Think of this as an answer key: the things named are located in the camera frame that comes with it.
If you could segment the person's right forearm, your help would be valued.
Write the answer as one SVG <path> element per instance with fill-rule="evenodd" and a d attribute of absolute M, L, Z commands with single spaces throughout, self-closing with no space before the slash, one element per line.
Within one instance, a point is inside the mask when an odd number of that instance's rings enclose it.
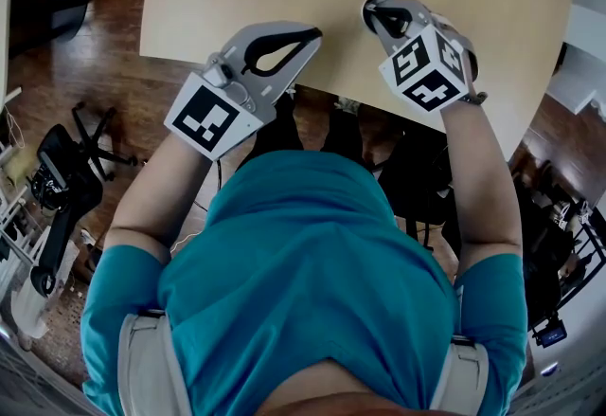
<path fill-rule="evenodd" d="M 461 250 L 459 276 L 501 254 L 522 255 L 522 223 L 508 164 L 482 107 L 441 111 L 448 141 Z"/>

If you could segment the person's left forearm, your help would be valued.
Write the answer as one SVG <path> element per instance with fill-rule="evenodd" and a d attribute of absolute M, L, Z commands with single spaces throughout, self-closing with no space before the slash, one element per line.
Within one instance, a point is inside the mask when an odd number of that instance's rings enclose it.
<path fill-rule="evenodd" d="M 104 248 L 133 246 L 167 264 L 211 166 L 179 136 L 168 135 L 120 200 Z"/>

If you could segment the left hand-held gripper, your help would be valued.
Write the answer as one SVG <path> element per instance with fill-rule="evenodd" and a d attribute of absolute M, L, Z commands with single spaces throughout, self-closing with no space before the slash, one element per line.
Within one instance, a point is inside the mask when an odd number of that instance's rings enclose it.
<path fill-rule="evenodd" d="M 187 77 L 164 120 L 214 161 L 276 119 L 275 102 L 318 51 L 323 32 L 274 21 L 249 25 Z M 275 52 L 290 45 L 280 58 Z"/>

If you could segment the person's neck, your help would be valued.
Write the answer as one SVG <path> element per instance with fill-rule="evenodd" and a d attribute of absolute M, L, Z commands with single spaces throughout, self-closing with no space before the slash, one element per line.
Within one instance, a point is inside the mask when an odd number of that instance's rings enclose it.
<path fill-rule="evenodd" d="M 280 383 L 255 416 L 431 416 L 373 392 L 334 361 L 313 364 Z"/>

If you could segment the white shelf rack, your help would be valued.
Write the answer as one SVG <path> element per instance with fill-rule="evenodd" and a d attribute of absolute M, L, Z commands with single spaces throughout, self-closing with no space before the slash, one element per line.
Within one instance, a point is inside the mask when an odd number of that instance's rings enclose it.
<path fill-rule="evenodd" d="M 32 195 L 25 180 L 14 182 L 7 166 L 26 148 L 23 133 L 8 111 L 7 104 L 23 93 L 23 87 L 10 90 L 0 101 L 0 128 L 7 127 L 7 138 L 0 134 L 0 262 L 13 256 L 28 268 L 32 267 L 45 245 L 47 233 L 29 212 Z"/>

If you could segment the black swivel office chair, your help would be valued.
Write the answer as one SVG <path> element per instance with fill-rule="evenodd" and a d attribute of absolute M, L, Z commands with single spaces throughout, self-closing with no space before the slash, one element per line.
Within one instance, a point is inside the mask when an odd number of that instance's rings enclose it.
<path fill-rule="evenodd" d="M 115 178 L 113 173 L 103 169 L 100 161 L 105 159 L 132 167 L 138 164 L 135 156 L 121 157 L 98 145 L 116 109 L 107 110 L 94 133 L 89 135 L 79 116 L 79 110 L 84 106 L 79 102 L 72 108 L 80 141 L 74 141 L 63 125 L 53 126 L 37 150 L 39 168 L 28 180 L 40 206 L 54 212 L 38 264 L 30 271 L 35 291 L 44 298 L 55 288 L 63 254 L 77 222 L 100 204 L 102 183 Z"/>

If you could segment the black device with screen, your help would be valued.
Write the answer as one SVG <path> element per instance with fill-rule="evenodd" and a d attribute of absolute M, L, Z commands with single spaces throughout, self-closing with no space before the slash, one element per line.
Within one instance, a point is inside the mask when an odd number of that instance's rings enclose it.
<path fill-rule="evenodd" d="M 548 348 L 564 340 L 567 337 L 567 332 L 563 321 L 554 317 L 539 332 L 532 330 L 532 337 L 538 347 Z"/>

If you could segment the black metal railing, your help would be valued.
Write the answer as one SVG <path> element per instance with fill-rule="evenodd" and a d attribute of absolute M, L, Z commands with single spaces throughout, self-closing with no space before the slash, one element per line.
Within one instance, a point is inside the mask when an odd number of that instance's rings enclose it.
<path fill-rule="evenodd" d="M 606 268 L 606 217 L 594 209 L 579 231 L 561 231 L 525 262 L 528 329 L 554 320 L 559 310 Z"/>

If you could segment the black round table base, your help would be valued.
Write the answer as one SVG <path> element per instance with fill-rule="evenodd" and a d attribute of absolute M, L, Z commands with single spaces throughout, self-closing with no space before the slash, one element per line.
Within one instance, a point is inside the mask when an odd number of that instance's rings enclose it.
<path fill-rule="evenodd" d="M 53 41 L 68 42 L 79 32 L 90 0 L 52 0 L 51 31 Z"/>

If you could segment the person's teal shirt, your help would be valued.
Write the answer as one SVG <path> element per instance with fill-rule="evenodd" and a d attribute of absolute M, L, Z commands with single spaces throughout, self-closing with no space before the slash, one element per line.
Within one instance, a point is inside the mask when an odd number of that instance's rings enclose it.
<path fill-rule="evenodd" d="M 398 228 L 374 177 L 336 154 L 251 160 L 167 265 L 127 245 L 102 255 L 81 320 L 83 389 L 111 416 L 123 416 L 121 325 L 150 309 L 169 318 L 194 416 L 251 416 L 287 377 L 324 360 L 426 409 L 453 335 L 486 348 L 479 414 L 503 416 L 526 363 L 520 257 L 497 254 L 449 281 Z"/>

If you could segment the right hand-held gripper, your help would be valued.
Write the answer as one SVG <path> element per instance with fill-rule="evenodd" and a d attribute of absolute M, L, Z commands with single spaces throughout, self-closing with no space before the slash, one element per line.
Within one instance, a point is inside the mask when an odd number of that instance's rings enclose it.
<path fill-rule="evenodd" d="M 366 15 L 387 55 L 378 70 L 395 97 L 424 113 L 471 101 L 477 59 L 448 19 L 418 0 L 383 0 Z"/>

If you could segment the white cabinet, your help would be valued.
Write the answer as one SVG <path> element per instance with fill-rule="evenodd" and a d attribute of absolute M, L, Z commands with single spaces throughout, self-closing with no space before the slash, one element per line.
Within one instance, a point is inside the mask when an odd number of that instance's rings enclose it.
<path fill-rule="evenodd" d="M 574 115 L 592 106 L 606 123 L 606 14 L 572 5 L 561 52 L 546 94 Z"/>

